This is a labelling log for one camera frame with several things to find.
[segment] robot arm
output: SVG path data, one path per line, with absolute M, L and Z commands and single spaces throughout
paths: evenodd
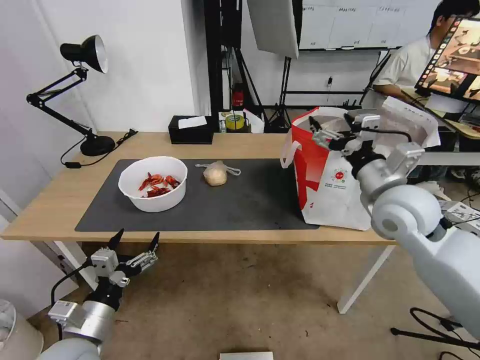
M 124 288 L 132 277 L 158 260 L 156 251 L 160 233 L 157 232 L 146 252 L 127 261 L 119 261 L 115 249 L 123 232 L 117 233 L 107 247 L 97 250 L 90 257 L 98 286 L 83 304 L 59 300 L 50 309 L 48 316 L 61 325 L 66 339 L 52 345 L 37 360 L 100 359 L 102 345 L 112 332 Z
M 368 133 L 372 128 L 366 124 L 375 124 L 380 117 L 346 118 L 351 132 L 340 134 L 322 129 L 311 117 L 313 140 L 323 148 L 342 152 L 359 181 L 361 201 L 371 215 L 373 230 L 408 251 L 422 281 L 470 334 L 480 339 L 480 239 L 452 226 L 431 193 L 407 185 L 407 175 L 424 152 L 420 146 L 400 144 L 385 159 L 374 152 L 375 133 Z

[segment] black desk lamp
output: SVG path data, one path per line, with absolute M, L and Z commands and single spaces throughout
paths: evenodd
M 68 125 L 72 129 L 83 134 L 86 140 L 80 145 L 80 151 L 82 154 L 86 156 L 108 154 L 115 148 L 115 141 L 112 138 L 95 135 L 91 128 L 63 116 L 46 105 L 47 101 L 87 80 L 88 69 L 82 66 L 83 62 L 87 63 L 98 72 L 104 74 L 107 73 L 108 59 L 102 38 L 98 35 L 93 35 L 87 38 L 81 45 L 64 43 L 60 46 L 60 53 L 66 60 L 71 61 L 76 69 L 67 76 L 64 76 L 47 87 L 44 87 L 40 91 L 28 95 L 26 101 L 30 105 L 42 110 L 50 116 L 53 116 L 55 119 L 60 120 L 65 125 Z M 75 75 L 79 77 L 77 81 L 64 88 L 50 90 L 54 86 Z

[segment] lamp arm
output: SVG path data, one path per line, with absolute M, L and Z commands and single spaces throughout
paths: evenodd
M 87 138 L 96 138 L 97 135 L 95 135 L 92 132 L 92 129 L 86 129 L 82 125 L 78 124 L 77 122 L 63 116 L 62 114 L 56 112 L 52 108 L 48 107 L 46 105 L 46 102 L 57 97 L 60 94 L 63 94 L 64 92 L 70 90 L 71 88 L 77 86 L 80 83 L 83 83 L 87 79 L 87 71 L 88 69 L 84 67 L 78 67 L 75 70 L 73 70 L 70 74 L 58 79 L 57 81 L 51 83 L 50 85 L 44 87 L 43 89 L 31 93 L 27 95 L 26 101 L 36 107 L 37 109 L 42 110 L 44 113 L 47 113 L 48 115 L 54 117 L 55 119 L 61 121 L 65 125 L 71 127 L 72 129 L 78 131 L 82 135 L 86 136 Z M 65 86 L 64 88 L 61 89 L 56 89 L 56 90 L 50 90 L 54 86 L 64 82 L 65 80 L 73 77 L 73 76 L 78 76 L 79 79 L 73 83 L 71 83 L 68 86 Z

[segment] man's hair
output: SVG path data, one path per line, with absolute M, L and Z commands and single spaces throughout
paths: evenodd
M 467 15 L 471 13 L 472 16 L 480 13 L 480 3 L 479 0 L 443 0 L 436 7 L 435 12 L 433 13 L 433 19 L 431 21 L 430 33 L 437 24 L 439 17 L 444 17 L 445 19 L 450 18 L 452 15 Z

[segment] white shirt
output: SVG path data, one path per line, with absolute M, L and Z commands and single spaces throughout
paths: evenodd
M 377 76 L 373 85 L 413 88 L 435 54 L 427 35 L 397 50 Z

